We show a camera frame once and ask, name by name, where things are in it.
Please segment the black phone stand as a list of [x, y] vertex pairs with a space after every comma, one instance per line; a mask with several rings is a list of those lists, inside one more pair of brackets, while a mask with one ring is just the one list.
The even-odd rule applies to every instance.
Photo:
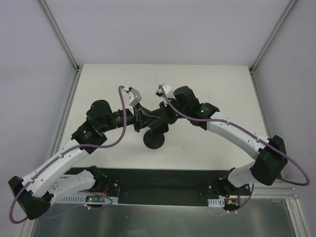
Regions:
[[143, 136], [143, 143], [149, 149], [153, 149], [153, 150], [158, 149], [164, 144], [164, 142], [165, 142], [164, 133], [157, 136], [153, 136], [151, 134], [150, 129], [148, 129]]

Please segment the black smartphone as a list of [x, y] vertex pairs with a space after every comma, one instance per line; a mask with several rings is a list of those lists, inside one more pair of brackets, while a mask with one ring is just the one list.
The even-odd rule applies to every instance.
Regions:
[[166, 133], [168, 128], [168, 114], [166, 109], [160, 108], [155, 111], [152, 111], [152, 115], [155, 117], [155, 121], [150, 124], [151, 134], [157, 136], [163, 133]]

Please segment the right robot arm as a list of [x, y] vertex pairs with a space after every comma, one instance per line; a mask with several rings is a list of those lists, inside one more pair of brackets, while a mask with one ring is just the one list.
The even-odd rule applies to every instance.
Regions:
[[270, 186], [280, 178], [288, 162], [282, 138], [276, 135], [269, 138], [248, 131], [231, 121], [217, 107], [209, 103], [201, 104], [187, 86], [173, 90], [168, 85], [160, 85], [156, 95], [163, 98], [164, 105], [177, 118], [187, 119], [192, 125], [225, 138], [253, 159], [244, 166], [230, 169], [223, 178], [212, 184], [216, 194], [229, 197], [245, 184], [259, 182]]

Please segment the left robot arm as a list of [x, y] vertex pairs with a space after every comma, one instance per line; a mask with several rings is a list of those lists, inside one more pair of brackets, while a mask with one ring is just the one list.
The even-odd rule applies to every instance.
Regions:
[[64, 147], [33, 172], [24, 177], [13, 176], [8, 181], [14, 195], [9, 211], [10, 221], [17, 223], [13, 218], [16, 203], [27, 219], [34, 220], [57, 200], [69, 194], [82, 190], [101, 191], [106, 177], [96, 166], [85, 169], [68, 181], [59, 182], [58, 179], [96, 149], [116, 146], [123, 139], [127, 126], [134, 126], [135, 131], [152, 128], [162, 120], [161, 112], [164, 108], [164, 103], [160, 103], [158, 109], [150, 111], [138, 100], [132, 100], [123, 102], [122, 109], [113, 112], [107, 101], [93, 102], [86, 113], [86, 121], [71, 135]]

